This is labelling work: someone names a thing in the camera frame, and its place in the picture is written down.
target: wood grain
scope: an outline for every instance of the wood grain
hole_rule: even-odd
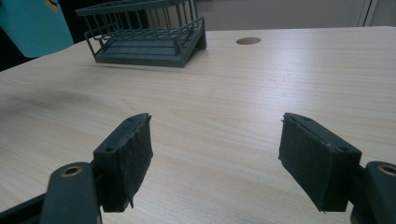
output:
[[[243,37],[255,45],[237,45]],[[207,32],[186,68],[95,63],[81,42],[0,73],[0,211],[46,191],[125,118],[152,115],[134,209],[104,223],[349,223],[317,211],[277,159],[301,114],[396,163],[396,29]]]

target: gray wire rack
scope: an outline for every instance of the gray wire rack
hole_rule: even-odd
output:
[[[184,67],[194,49],[206,49],[194,0],[124,0],[76,13],[89,27],[85,38],[97,63]]]

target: light wood tabletop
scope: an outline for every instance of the light wood tabletop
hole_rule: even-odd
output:
[[[86,42],[0,73],[0,212],[46,191],[126,118],[152,116],[134,209],[104,223],[349,223],[277,158],[283,114],[396,163],[396,28],[207,32],[185,68],[95,63]],[[242,37],[254,45],[238,45]]]

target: black object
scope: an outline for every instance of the black object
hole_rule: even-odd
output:
[[[126,119],[93,152],[52,173],[46,194],[0,214],[0,223],[102,223],[105,212],[123,212],[140,188],[152,158],[148,114]]]
[[[310,118],[284,115],[279,159],[319,211],[355,206],[352,223],[396,223],[396,166],[359,165],[361,152]]]

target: wooden table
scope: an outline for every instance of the wooden table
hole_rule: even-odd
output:
[[[241,37],[262,42],[237,45]],[[207,32],[186,68],[95,63],[85,42],[0,73],[0,211],[46,191],[127,117],[154,158],[134,209],[104,223],[348,223],[318,212],[277,159],[285,112],[368,161],[396,162],[396,29]]]

